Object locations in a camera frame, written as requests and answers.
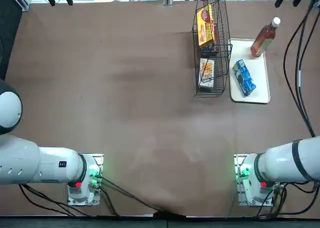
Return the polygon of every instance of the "mounting plate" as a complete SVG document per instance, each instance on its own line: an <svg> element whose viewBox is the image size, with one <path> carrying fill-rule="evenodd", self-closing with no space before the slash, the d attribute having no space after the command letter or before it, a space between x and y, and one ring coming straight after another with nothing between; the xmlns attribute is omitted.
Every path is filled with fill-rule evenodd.
<svg viewBox="0 0 320 228"><path fill-rule="evenodd" d="M81 188L68 186L68 205L91 206L100 204L100 178L102 175L104 154L82 154L86 160L86 175L81 183Z"/></svg>
<svg viewBox="0 0 320 228"><path fill-rule="evenodd" d="M273 192L269 195L268 199L263 203L267 194L273 189L261 188L261 184L258 181L254 171L253 164L256 154L235 154L235 179L238 193L239 205L248 206L272 206ZM241 177L241 172L245 172L245 177Z"/></svg>

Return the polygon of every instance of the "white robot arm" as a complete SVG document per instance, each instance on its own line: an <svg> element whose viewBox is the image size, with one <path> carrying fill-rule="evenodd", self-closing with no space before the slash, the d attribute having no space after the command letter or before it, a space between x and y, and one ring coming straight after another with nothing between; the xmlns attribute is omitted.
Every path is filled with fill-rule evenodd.
<svg viewBox="0 0 320 228"><path fill-rule="evenodd" d="M248 155L239 168L248 205L262 205L276 182L319 181L319 156L320 136Z"/></svg>
<svg viewBox="0 0 320 228"><path fill-rule="evenodd" d="M7 133L20 122L22 102L0 80L0 184L67 183L71 205L97 205L101 168L94 157L68 148L38 147Z"/></svg>

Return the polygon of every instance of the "bottle cap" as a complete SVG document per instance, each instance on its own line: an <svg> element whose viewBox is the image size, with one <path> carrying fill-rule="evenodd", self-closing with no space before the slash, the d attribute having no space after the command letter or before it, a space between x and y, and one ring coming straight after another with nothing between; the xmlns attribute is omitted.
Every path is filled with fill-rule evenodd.
<svg viewBox="0 0 320 228"><path fill-rule="evenodd" d="M271 25L274 26L275 28L278 27L280 24L280 18L275 17L274 19L272 19Z"/></svg>

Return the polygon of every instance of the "metal wire basket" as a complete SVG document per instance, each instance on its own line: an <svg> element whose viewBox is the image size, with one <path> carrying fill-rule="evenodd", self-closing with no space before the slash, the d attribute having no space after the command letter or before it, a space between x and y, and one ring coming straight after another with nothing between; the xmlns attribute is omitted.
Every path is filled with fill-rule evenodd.
<svg viewBox="0 0 320 228"><path fill-rule="evenodd" d="M198 27L197 20L200 17L204 20L205 28ZM192 36L195 95L220 96L226 89L232 51L226 0L197 1ZM211 42L200 46L202 38Z"/></svg>

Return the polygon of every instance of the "cracker box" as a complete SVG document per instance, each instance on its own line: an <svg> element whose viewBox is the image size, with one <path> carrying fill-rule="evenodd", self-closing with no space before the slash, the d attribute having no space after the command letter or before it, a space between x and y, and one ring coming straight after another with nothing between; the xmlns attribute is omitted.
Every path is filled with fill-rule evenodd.
<svg viewBox="0 0 320 228"><path fill-rule="evenodd" d="M211 5L200 9L196 14L198 43L201 48L215 42L214 19Z"/></svg>

